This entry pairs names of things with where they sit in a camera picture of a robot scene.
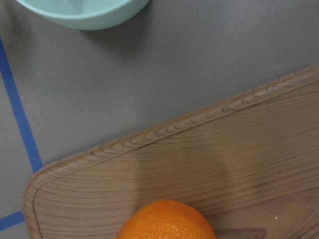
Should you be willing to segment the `orange fruit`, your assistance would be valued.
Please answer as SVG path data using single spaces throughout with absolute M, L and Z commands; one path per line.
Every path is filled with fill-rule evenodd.
M 175 200 L 152 202 L 134 213 L 118 239 L 215 239 L 209 222 L 193 207 Z

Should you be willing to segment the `light green bowl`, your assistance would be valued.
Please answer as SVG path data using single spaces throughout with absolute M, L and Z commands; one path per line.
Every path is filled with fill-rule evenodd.
M 139 13 L 148 0 L 19 0 L 33 13 L 77 30 L 101 30 L 119 25 Z

